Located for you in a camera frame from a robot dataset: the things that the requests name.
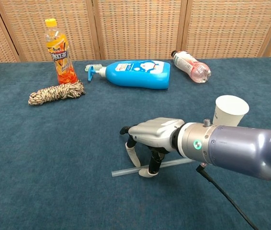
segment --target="paper cup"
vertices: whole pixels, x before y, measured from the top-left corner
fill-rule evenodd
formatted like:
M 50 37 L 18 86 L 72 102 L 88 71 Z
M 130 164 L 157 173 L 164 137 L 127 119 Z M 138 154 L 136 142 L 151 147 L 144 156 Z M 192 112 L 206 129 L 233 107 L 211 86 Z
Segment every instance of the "paper cup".
M 243 99 L 232 95 L 220 96 L 215 101 L 213 125 L 238 126 L 248 111 L 249 105 Z

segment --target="blue carpet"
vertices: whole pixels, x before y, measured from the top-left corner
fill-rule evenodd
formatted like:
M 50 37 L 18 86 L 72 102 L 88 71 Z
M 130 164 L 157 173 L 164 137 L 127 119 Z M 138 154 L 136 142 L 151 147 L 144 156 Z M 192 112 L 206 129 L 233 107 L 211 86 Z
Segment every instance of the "blue carpet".
M 191 163 L 155 178 L 112 178 L 133 167 L 123 126 L 156 117 L 202 122 L 223 94 L 246 100 L 240 126 L 271 129 L 271 58 L 207 59 L 212 76 L 196 84 L 171 60 L 168 90 L 124 88 L 75 61 L 86 95 L 41 106 L 29 95 L 57 85 L 52 62 L 0 64 L 0 229 L 246 230 L 251 229 Z M 149 150 L 138 144 L 143 165 Z M 170 153 L 165 160 L 179 159 Z M 262 230 L 271 229 L 271 181 L 209 166 L 207 172 Z

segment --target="robotic arm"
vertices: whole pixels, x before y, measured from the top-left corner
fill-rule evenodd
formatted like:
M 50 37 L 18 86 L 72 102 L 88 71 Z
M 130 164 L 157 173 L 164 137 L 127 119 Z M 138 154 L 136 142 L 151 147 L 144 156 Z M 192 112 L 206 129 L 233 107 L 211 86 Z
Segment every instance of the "robotic arm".
M 136 167 L 140 166 L 135 151 L 137 142 L 147 145 L 152 152 L 148 169 L 139 171 L 144 177 L 157 175 L 165 155 L 177 151 L 185 158 L 271 180 L 271 130 L 214 126 L 209 119 L 202 124 L 159 117 L 125 126 L 120 134 L 126 133 L 126 150 Z

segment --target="braided rope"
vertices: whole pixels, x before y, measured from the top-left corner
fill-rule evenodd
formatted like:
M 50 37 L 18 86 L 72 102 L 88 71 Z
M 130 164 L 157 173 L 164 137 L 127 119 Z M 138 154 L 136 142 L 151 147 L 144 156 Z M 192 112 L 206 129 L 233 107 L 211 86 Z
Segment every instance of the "braided rope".
M 81 81 L 75 83 L 61 84 L 41 89 L 30 94 L 28 104 L 38 105 L 58 99 L 77 98 L 85 94 L 84 86 Z

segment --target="blue plastic bottle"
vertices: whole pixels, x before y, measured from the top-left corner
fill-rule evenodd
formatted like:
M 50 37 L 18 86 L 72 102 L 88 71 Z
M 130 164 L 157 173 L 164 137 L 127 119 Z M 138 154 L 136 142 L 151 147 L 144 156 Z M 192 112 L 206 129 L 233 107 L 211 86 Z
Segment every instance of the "blue plastic bottle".
M 91 66 L 88 80 L 92 80 L 94 73 L 99 73 L 116 85 L 162 90 L 169 87 L 169 71 L 170 64 L 163 61 L 118 61 L 100 70 L 94 70 Z

